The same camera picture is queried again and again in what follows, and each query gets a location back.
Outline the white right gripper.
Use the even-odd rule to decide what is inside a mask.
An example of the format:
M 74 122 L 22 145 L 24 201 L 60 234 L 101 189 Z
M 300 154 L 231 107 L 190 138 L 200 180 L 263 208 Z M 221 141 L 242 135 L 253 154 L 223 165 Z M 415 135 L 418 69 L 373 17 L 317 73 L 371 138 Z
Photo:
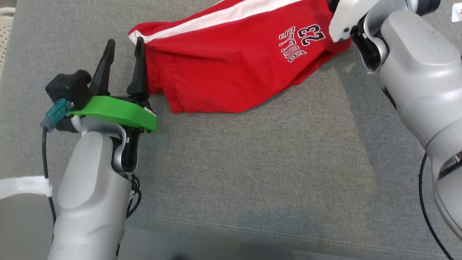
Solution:
M 328 27 L 333 42 L 350 38 L 350 31 L 379 1 L 378 0 L 329 0 L 333 18 Z

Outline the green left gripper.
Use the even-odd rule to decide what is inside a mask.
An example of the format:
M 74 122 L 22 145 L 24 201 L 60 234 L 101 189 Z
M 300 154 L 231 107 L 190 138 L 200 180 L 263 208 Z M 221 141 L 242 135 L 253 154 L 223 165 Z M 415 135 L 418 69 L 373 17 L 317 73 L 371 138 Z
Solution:
M 115 46 L 114 39 L 109 39 L 89 85 L 94 96 L 84 108 L 71 110 L 67 115 L 92 117 L 96 120 L 131 128 L 156 131 L 157 116 L 149 108 L 110 96 L 108 91 L 109 77 L 110 68 L 114 61 Z M 142 37 L 137 38 L 134 56 L 136 58 L 134 72 L 131 84 L 127 87 L 127 94 L 139 100 L 147 100 L 150 93 L 145 41 Z

